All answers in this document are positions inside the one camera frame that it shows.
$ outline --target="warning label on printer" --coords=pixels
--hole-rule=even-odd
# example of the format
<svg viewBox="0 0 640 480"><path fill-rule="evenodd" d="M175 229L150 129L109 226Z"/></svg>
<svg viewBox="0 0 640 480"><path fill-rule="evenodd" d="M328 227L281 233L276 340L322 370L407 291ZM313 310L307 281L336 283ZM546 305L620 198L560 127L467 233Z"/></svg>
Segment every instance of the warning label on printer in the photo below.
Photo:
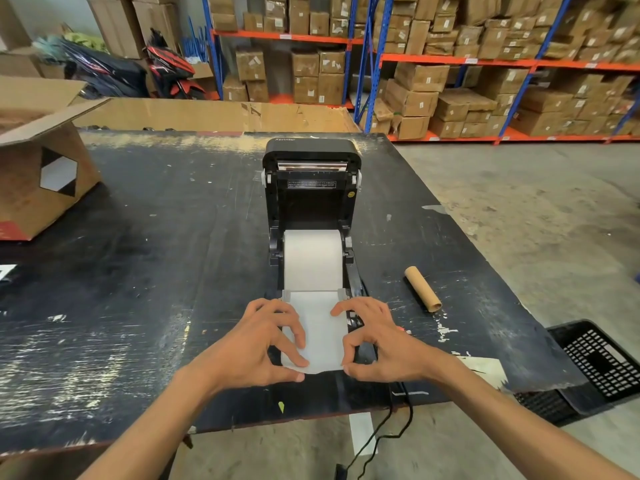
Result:
<svg viewBox="0 0 640 480"><path fill-rule="evenodd" d="M334 189L335 180L288 180L288 189Z"/></svg>

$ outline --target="scratched tabletop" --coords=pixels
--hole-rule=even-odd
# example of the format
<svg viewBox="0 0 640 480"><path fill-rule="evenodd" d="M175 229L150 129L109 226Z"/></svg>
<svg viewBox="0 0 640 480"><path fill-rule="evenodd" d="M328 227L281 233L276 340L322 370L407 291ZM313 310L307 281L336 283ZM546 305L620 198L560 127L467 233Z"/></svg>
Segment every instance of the scratched tabletop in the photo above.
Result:
<svg viewBox="0 0 640 480"><path fill-rule="evenodd" d="M3 456L113 441L265 293L259 174L267 141L281 135L82 135L103 183L33 241L0 243L0 265L15 265L0 282ZM369 294L398 324L448 352L499 359L514 392L584 382L386 138L314 137L348 137L362 154L353 247ZM441 298L438 313L405 281L411 265ZM411 397L446 400L435 388ZM325 372L226 391L194 427L347 414L394 398L386 385Z"/></svg>

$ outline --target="gray floor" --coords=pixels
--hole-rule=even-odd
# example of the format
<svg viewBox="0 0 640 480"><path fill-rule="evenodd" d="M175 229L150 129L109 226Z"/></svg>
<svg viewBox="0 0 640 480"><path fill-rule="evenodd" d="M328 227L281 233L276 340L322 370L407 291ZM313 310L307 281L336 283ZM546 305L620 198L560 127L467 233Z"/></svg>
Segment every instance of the gray floor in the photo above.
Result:
<svg viewBox="0 0 640 480"><path fill-rule="evenodd" d="M588 318L640 358L637 145L398 149L540 323ZM406 414L388 430L398 431ZM566 429L640 476L640 400ZM329 480L335 463L353 455L347 418L195 435L193 443L181 447L172 480ZM440 404L418 408L402 439L382 442L365 478L522 476L455 405Z"/></svg>

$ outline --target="person's right hand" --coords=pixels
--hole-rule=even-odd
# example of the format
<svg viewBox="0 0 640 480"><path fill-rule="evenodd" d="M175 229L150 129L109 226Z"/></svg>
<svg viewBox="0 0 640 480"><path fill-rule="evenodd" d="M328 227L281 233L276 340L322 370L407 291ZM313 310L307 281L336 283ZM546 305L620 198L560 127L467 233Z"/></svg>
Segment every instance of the person's right hand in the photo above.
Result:
<svg viewBox="0 0 640 480"><path fill-rule="evenodd" d="M339 301L331 314L336 316L347 310L356 312L364 323L342 339L342 366L348 376L368 382L440 379L441 366L452 355L396 327L386 303L368 297L351 298ZM355 348L363 342L378 347L378 360L371 365L353 361Z"/></svg>

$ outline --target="plastic basket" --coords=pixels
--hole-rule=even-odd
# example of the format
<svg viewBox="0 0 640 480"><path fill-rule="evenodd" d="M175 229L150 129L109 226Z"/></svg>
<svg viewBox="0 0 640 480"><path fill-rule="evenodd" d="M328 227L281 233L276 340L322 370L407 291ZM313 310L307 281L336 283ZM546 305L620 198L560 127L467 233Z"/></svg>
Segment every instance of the plastic basket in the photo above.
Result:
<svg viewBox="0 0 640 480"><path fill-rule="evenodd" d="M516 394L527 409L564 426L640 395L640 364L589 320L547 329L585 377L584 385Z"/></svg>

